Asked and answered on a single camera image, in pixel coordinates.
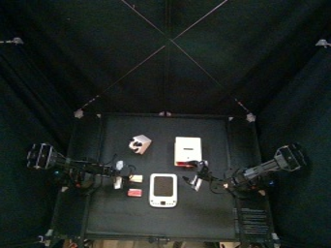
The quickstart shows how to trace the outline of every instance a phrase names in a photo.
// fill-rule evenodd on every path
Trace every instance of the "wire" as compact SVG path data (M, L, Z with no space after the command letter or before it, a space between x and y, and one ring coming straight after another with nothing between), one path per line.
M112 155L112 159L110 159L106 163L104 163L102 166L105 166L105 165L108 165L108 164L112 164L116 157L117 157L117 154L114 153L114 154Z

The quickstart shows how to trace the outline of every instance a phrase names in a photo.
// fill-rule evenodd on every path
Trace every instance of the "electronic gadget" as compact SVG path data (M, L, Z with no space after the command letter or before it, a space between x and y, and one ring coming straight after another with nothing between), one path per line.
M201 160L201 138L176 137L174 166L190 167L186 161Z
M177 176L169 173L153 173L149 176L149 205L173 207L177 204Z

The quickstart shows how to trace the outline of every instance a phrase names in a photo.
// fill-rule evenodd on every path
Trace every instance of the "white device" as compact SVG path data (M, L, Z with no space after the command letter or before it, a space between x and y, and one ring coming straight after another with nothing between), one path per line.
M150 144L150 139L144 136L134 136L130 138L129 148L133 150L134 153L144 154L145 150L148 149Z
M173 207L177 204L177 176L168 173L153 173L149 176L149 205Z
M189 167L186 161L201 161L201 138L176 137L174 140L174 166Z

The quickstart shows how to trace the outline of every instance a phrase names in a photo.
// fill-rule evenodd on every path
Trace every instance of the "small white object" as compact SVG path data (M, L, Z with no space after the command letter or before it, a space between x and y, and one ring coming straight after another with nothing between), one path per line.
M168 173L153 173L149 176L149 205L173 207L177 204L177 176Z
M77 111L73 112L73 116L74 118L81 118L84 116L84 111L81 109L78 109Z
M176 137L174 166L185 167L185 162L201 161L201 138Z
M121 170L122 169L122 167L124 167L124 161L117 161L117 163L116 163L116 169L117 170Z
M142 182L142 175L141 174L134 174L130 178L129 178L130 182Z
M68 189L68 187L62 186L62 187L61 187L61 192L65 192L66 189Z
M255 120L256 120L256 116L249 112L248 114L247 114L247 121L248 122L255 122Z
M130 138L129 148L133 150L134 153L144 154L145 150L148 149L150 144L150 139L144 136L134 136Z
M117 190L121 188L121 177L116 176L116 181L113 182L113 189Z

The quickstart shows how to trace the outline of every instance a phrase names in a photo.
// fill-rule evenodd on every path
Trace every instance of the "white box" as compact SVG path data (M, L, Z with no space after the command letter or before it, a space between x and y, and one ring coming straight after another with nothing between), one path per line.
M186 161L201 161L201 138L176 137L174 141L174 166L189 167Z
M134 153L144 154L150 144L150 139L146 136L134 136L130 138L129 148Z

